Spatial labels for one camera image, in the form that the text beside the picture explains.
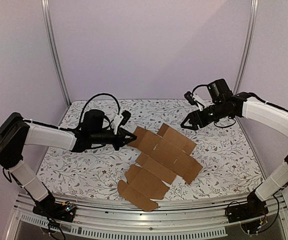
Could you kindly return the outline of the brown cardboard box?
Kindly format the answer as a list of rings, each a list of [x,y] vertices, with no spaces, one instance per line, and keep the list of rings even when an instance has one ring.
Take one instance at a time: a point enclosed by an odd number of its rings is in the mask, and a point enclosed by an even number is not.
[[[191,184],[203,167],[191,156],[196,144],[165,123],[157,133],[137,126],[134,134],[137,139],[129,146],[140,155],[125,172],[126,179],[117,183],[117,190],[131,204],[151,212],[177,176]]]

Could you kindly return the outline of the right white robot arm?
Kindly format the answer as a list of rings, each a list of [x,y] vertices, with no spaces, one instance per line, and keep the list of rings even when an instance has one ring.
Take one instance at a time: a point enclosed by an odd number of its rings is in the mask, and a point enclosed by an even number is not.
[[[212,104],[205,106],[193,91],[184,94],[185,99],[198,109],[190,112],[182,121],[183,129],[197,131],[223,118],[246,118],[261,123],[288,138],[288,110],[265,101],[253,92],[233,94],[225,79],[217,79],[206,85]],[[253,218],[262,210],[262,204],[273,194],[288,185],[288,154],[284,162],[247,197],[242,213]]]

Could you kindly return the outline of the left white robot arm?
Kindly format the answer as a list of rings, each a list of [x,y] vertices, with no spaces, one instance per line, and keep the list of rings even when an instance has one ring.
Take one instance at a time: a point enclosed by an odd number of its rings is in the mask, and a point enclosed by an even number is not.
[[[24,146],[38,145],[82,153],[112,145],[118,151],[137,139],[136,135],[123,129],[130,116],[125,110],[109,121],[108,126],[103,126],[108,117],[102,110],[91,109],[76,128],[61,128],[24,119],[20,113],[13,112],[0,127],[0,165],[39,202],[39,209],[47,217],[54,217],[59,211],[58,205],[49,199],[52,194],[24,162]]]

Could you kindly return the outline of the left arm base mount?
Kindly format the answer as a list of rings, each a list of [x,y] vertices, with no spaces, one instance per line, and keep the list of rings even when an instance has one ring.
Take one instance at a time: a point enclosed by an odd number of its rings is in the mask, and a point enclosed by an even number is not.
[[[75,218],[76,207],[74,203],[69,201],[57,203],[54,196],[48,195],[45,199],[35,202],[32,212],[50,219],[72,223]]]

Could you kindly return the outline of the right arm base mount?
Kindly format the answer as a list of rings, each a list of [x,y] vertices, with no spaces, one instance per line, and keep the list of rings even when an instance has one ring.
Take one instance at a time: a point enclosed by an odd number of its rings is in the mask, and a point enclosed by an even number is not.
[[[246,203],[231,203],[225,209],[225,216],[229,223],[240,222],[269,213],[266,201],[261,201],[253,190],[246,198]]]

